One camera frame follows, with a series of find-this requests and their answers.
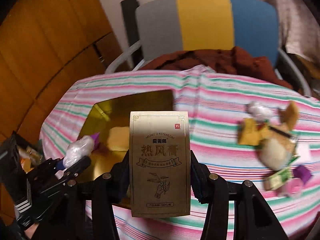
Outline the pink tape roll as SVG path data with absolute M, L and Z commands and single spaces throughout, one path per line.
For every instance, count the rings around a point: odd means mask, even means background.
M 291 178 L 278 189 L 279 197 L 297 198 L 302 194 L 303 182 L 300 178 Z

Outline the green white small box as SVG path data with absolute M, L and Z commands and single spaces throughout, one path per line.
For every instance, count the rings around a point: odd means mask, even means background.
M 264 180 L 265 190 L 267 191 L 277 190 L 280 187 L 282 187 L 292 177 L 293 177 L 293 173 L 291 171 L 291 168 L 289 167 L 283 168 L 277 171 L 276 173 L 265 178 Z

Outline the striped pink green tablecloth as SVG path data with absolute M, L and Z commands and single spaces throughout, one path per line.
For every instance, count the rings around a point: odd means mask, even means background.
M 290 239 L 309 232 L 319 215 L 319 101 L 265 81 L 245 76 L 217 74 L 205 66 L 183 72 L 139 70 L 97 75 L 77 81 L 67 90 L 42 124 L 40 138 L 47 158 L 61 158 L 76 141 L 92 106 L 120 96 L 172 90 L 174 108 L 189 114 L 190 146 L 198 161 L 225 180 L 253 181 L 274 211 Z M 273 112 L 294 101 L 299 119 L 294 133 L 308 146 L 311 158 L 305 163 L 312 178 L 297 198 L 280 198 L 265 191 L 269 174 L 251 146 L 237 143 L 239 122 L 248 117 L 247 105 L 257 101 Z

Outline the gold metal tray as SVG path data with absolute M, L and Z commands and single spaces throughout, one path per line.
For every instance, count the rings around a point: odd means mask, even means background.
M 97 146 L 81 162 L 78 183 L 83 184 L 86 206 L 93 206 L 91 181 L 110 173 L 114 180 L 108 192 L 115 194 L 116 206 L 130 208 L 129 132 L 132 111 L 172 111 L 173 92 L 165 89 L 126 95 L 95 103 L 86 118 L 78 138 L 92 135 Z

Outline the white cotton ball bag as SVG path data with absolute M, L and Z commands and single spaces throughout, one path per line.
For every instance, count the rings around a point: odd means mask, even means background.
M 257 121 L 266 121 L 272 118 L 272 111 L 257 101 L 250 102 L 247 109 Z

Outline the purple paper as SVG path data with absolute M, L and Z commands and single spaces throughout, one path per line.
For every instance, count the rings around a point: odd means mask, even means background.
M 312 173 L 304 165 L 299 165 L 293 169 L 293 175 L 295 178 L 299 178 L 303 185 L 306 185 L 312 178 Z

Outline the dark red garment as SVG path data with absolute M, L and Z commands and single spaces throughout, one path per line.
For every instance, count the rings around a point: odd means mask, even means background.
M 213 69 L 217 73 L 253 77 L 292 89 L 288 82 L 276 76 L 273 66 L 267 57 L 253 57 L 237 46 L 231 50 L 199 49 L 176 51 L 150 61 L 141 69 L 183 71 L 200 64 Z

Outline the white plastic bundle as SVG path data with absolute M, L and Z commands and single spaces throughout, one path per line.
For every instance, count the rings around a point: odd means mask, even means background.
M 63 159 L 65 168 L 69 168 L 77 163 L 81 158 L 89 156 L 94 149 L 95 142 L 89 135 L 85 135 L 80 140 L 71 143 L 66 150 L 66 155 Z

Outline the gold ointment box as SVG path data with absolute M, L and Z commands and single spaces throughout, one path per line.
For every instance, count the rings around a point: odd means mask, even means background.
M 187 112 L 130 113 L 130 199 L 133 217 L 190 213 L 190 139 Z

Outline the wooden wardrobe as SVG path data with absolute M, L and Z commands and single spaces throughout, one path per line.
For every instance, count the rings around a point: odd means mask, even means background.
M 17 132 L 62 158 L 58 101 L 121 53 L 100 0 L 17 0 L 1 20 L 1 139 Z

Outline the tan sponge in tray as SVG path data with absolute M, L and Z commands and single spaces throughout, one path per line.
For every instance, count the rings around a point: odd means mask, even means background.
M 107 138 L 107 148 L 110 151 L 127 151 L 129 149 L 130 128 L 113 127 L 110 129 Z

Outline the grey yellow blue chair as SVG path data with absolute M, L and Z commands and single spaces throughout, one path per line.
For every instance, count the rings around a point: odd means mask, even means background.
M 253 57 L 265 56 L 272 66 L 280 60 L 299 84 L 303 95 L 311 89 L 290 57 L 278 45 L 276 9 L 259 0 L 154 0 L 130 7 L 135 42 L 107 68 L 113 73 L 135 51 L 143 58 L 135 70 L 164 54 L 179 50 L 220 49 L 234 46 Z

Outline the white gauze bandage roll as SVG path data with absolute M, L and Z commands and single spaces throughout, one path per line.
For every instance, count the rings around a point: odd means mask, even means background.
M 291 159 L 291 153 L 274 138 L 265 139 L 259 152 L 260 161 L 269 169 L 281 170 Z

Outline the cotton swab packet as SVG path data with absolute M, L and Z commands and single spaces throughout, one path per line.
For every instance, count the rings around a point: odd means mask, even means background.
M 271 125 L 269 122 L 257 122 L 253 118 L 244 118 L 240 122 L 238 144 L 261 147 L 268 139 L 275 139 L 289 153 L 294 153 L 297 137 L 292 135 L 284 126 Z

